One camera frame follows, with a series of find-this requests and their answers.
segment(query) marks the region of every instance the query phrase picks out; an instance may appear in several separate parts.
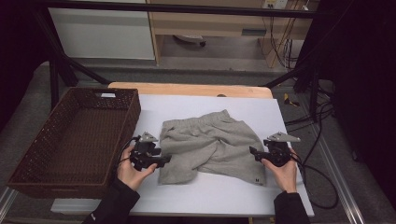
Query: white table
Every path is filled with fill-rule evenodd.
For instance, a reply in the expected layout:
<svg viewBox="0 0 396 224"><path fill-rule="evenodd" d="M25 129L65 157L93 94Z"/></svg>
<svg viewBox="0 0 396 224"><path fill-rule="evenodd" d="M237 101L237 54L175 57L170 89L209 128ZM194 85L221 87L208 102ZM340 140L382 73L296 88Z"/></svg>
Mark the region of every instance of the white table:
<svg viewBox="0 0 396 224"><path fill-rule="evenodd" d="M277 101L274 99L140 94L140 102L142 112L135 135L149 132L158 138L165 120L200 117L223 109L227 109L232 118L243 120L261 140L277 132L286 132ZM158 175L157 171L144 181L138 191L141 198L131 210L131 215L273 216L273 201L281 192L269 171L266 172L265 187L234 177L205 173L199 173L185 185L159 185ZM297 176L297 190L307 214L312 217L314 212L300 174ZM100 200L90 199L56 199L51 211L88 215L99 202Z"/></svg>

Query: person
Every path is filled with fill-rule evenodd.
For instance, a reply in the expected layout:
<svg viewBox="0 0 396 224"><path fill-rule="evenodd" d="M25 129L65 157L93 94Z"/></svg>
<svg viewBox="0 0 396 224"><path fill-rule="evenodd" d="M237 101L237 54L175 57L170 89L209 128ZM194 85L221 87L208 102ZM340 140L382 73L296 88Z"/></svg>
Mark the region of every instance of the person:
<svg viewBox="0 0 396 224"><path fill-rule="evenodd" d="M127 147L122 152L117 177L110 186L109 193L83 221L83 224L125 223L130 210L139 200L136 192L143 180L154 173L157 164L152 164L146 170L137 171L127 160L134 147ZM303 202L297 193L296 162L290 160L282 167L276 167L266 159L262 164L271 170L276 183L283 190L274 200L276 224L305 224L309 218L305 212Z"/></svg>

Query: wicker basket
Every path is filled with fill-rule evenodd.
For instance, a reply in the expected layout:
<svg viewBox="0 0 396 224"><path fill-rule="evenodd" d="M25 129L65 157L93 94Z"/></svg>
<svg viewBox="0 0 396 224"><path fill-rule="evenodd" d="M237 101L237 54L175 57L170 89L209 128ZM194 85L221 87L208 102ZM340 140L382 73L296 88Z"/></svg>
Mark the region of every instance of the wicker basket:
<svg viewBox="0 0 396 224"><path fill-rule="evenodd" d="M137 90L71 88L7 185L34 198L102 198L140 111Z"/></svg>

